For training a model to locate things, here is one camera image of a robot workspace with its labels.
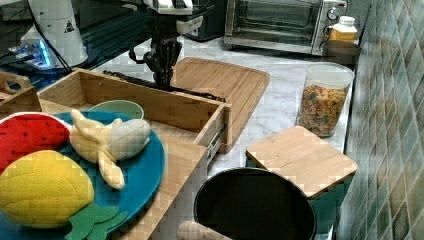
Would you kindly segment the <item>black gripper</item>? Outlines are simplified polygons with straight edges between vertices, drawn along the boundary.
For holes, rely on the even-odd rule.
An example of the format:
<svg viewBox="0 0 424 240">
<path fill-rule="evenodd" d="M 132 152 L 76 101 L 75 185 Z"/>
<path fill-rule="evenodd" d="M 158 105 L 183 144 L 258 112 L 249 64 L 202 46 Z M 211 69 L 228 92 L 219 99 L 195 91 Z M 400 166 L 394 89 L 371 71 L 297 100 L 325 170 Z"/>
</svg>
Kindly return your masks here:
<svg viewBox="0 0 424 240">
<path fill-rule="evenodd" d="M 153 14 L 152 44 L 155 53 L 146 53 L 143 60 L 153 72 L 154 81 L 158 88 L 170 88 L 173 77 L 173 67 L 180 55 L 182 44 L 177 41 L 177 21 L 174 15 Z M 166 57 L 166 72 L 160 63 L 160 57 Z"/>
</svg>

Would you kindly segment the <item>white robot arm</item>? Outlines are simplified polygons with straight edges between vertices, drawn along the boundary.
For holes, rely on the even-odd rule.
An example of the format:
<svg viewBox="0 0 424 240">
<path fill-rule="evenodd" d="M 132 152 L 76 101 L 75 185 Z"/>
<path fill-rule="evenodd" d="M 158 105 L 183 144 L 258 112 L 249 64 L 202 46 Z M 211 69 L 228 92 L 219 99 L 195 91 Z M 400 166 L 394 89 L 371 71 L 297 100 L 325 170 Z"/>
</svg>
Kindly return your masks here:
<svg viewBox="0 0 424 240">
<path fill-rule="evenodd" d="M 155 87 L 162 90 L 172 88 L 170 82 L 173 68 L 182 50 L 177 40 L 202 25 L 203 16 L 213 8 L 211 0 L 195 4 L 192 0 L 143 0 L 149 7 L 151 44 L 150 50 L 138 59 L 134 48 L 129 58 L 136 64 L 146 64 L 153 72 Z"/>
</svg>

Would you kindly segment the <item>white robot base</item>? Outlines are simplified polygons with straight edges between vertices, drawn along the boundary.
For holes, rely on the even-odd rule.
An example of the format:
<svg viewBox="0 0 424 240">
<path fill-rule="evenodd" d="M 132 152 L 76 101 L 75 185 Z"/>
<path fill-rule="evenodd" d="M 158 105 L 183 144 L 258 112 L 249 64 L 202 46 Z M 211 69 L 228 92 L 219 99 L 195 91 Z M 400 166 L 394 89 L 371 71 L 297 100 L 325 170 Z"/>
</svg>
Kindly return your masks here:
<svg viewBox="0 0 424 240">
<path fill-rule="evenodd" d="M 21 38 L 35 50 L 29 61 L 39 70 L 65 69 L 88 59 L 74 17 L 72 0 L 27 0 L 33 26 Z"/>
</svg>

